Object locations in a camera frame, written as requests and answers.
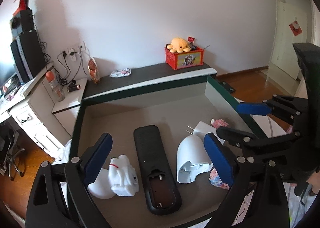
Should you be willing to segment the small pink block toy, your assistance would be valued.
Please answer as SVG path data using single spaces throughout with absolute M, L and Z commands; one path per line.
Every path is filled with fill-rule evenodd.
M 210 124 L 215 128 L 218 129 L 220 127 L 228 127 L 228 123 L 225 122 L 223 119 L 212 119 Z

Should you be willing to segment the white round figurine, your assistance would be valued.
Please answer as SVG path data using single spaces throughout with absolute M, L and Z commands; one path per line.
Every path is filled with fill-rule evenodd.
M 102 168 L 95 180 L 87 187 L 90 194 L 99 199 L 111 199 L 116 194 L 111 190 L 111 185 L 108 179 L 108 169 Z

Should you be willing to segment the black remote control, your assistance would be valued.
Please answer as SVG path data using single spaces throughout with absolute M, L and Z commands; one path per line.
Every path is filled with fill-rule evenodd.
M 155 215 L 179 210 L 182 198 L 156 125 L 138 127 L 133 133 L 146 204 Z

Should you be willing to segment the black floor scale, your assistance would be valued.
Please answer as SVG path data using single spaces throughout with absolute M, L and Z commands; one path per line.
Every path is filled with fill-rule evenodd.
M 228 84 L 226 81 L 218 81 L 219 85 L 223 87 L 226 91 L 228 91 L 230 94 L 236 92 L 236 90 Z

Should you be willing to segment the striped white tablecloth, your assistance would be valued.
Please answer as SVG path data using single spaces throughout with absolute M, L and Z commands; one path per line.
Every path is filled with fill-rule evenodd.
M 163 216 L 178 211 L 182 198 L 172 175 L 158 127 L 149 125 L 134 131 L 140 173 L 149 210 Z M 305 143 L 305 133 L 295 132 L 273 138 L 228 127 L 209 132 L 200 140 L 222 182 L 229 186 L 223 202 L 214 212 L 211 227 L 230 227 L 250 189 L 254 190 L 244 227 L 287 227 L 289 207 L 283 182 L 303 182 L 319 164 L 296 159 Z M 85 227 L 108 227 L 92 201 L 88 185 L 95 182 L 112 138 L 103 134 L 76 162 L 65 165 L 64 175 L 79 218 Z

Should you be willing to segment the red toy crate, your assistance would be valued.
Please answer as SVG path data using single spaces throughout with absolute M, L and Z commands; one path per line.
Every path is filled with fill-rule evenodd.
M 178 70 L 203 65 L 204 49 L 196 48 L 190 52 L 171 53 L 167 48 L 165 50 L 165 62 L 172 69 Z

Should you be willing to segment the black office chair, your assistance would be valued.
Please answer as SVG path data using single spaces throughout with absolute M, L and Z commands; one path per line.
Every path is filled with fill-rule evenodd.
M 16 158 L 25 151 L 17 144 L 19 133 L 9 126 L 1 123 L 1 174 L 8 174 L 11 181 L 14 181 L 11 168 L 22 177 L 24 173 L 16 164 Z

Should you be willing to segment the red door ornament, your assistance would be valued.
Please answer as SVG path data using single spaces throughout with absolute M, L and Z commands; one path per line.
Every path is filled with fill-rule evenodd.
M 300 34 L 303 33 L 303 30 L 301 29 L 300 25 L 298 24 L 297 21 L 293 21 L 290 25 L 289 25 L 292 33 L 294 36 L 298 36 Z

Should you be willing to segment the white desk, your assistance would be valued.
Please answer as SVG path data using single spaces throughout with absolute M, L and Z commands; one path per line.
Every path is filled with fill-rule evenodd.
M 71 136 L 52 113 L 55 102 L 45 79 L 48 69 L 53 69 L 52 62 L 34 79 L 21 85 L 11 100 L 1 101 L 1 122 L 12 117 L 40 149 L 62 161 Z

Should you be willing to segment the pink open storage box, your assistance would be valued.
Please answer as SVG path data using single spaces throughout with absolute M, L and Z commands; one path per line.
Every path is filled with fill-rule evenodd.
M 137 172 L 132 197 L 94 198 L 111 227 L 202 225 L 226 192 L 202 173 L 194 182 L 176 180 L 178 146 L 187 126 L 222 118 L 235 129 L 265 137 L 253 117 L 210 76 L 153 84 L 85 100 L 74 128 L 71 155 L 81 155 L 103 133 L 112 136 L 109 158 L 126 155 Z

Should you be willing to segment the low black white cabinet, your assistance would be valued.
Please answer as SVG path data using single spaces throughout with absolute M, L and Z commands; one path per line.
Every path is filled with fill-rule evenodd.
M 117 93 L 133 88 L 150 86 L 153 84 L 216 74 L 217 70 L 207 64 L 178 70 L 172 69 L 166 63 L 155 64 L 147 67 L 132 69 L 131 74 L 125 77 L 102 77 L 98 84 L 94 84 L 92 81 L 89 81 L 82 100 L 88 101 L 101 95 Z

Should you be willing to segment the orange cap water bottle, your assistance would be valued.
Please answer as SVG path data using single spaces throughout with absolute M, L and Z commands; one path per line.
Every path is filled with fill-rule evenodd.
M 64 100 L 66 96 L 63 92 L 62 86 L 58 83 L 55 74 L 51 70 L 46 72 L 46 79 L 52 92 L 56 95 L 57 101 L 60 102 Z

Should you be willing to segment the snack bag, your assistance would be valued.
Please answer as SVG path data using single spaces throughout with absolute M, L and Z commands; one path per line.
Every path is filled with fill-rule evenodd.
M 98 84 L 100 82 L 99 69 L 98 69 L 98 66 L 97 66 L 94 58 L 92 58 L 92 57 L 88 61 L 88 71 L 89 71 L 89 74 L 90 74 L 92 81 L 95 84 Z

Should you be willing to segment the computer monitor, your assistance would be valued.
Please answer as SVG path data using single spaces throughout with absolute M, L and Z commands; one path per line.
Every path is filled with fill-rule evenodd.
M 13 61 L 1 61 L 0 63 L 0 86 L 5 85 L 15 74 L 15 63 Z

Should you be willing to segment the black computer tower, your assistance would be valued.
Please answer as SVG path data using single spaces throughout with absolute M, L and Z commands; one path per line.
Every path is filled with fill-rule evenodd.
M 21 84 L 35 78 L 46 66 L 39 39 L 35 30 L 18 35 L 10 45 L 15 61 L 15 70 Z

